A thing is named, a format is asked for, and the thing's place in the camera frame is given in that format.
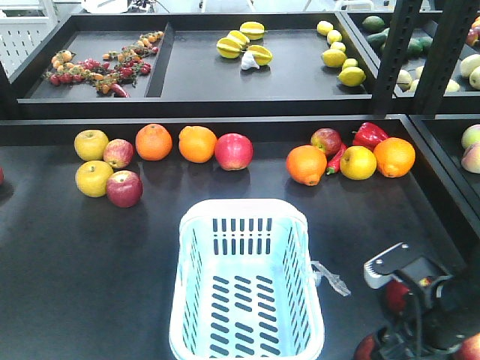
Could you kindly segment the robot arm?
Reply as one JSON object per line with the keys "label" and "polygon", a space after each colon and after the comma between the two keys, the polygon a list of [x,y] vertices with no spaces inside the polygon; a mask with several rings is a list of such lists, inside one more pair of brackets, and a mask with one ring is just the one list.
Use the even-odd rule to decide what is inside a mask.
{"label": "robot arm", "polygon": [[396,280],[408,289],[399,318],[367,338],[369,359],[438,359],[479,333],[478,255],[456,275],[424,256],[391,268],[369,266],[369,279]]}

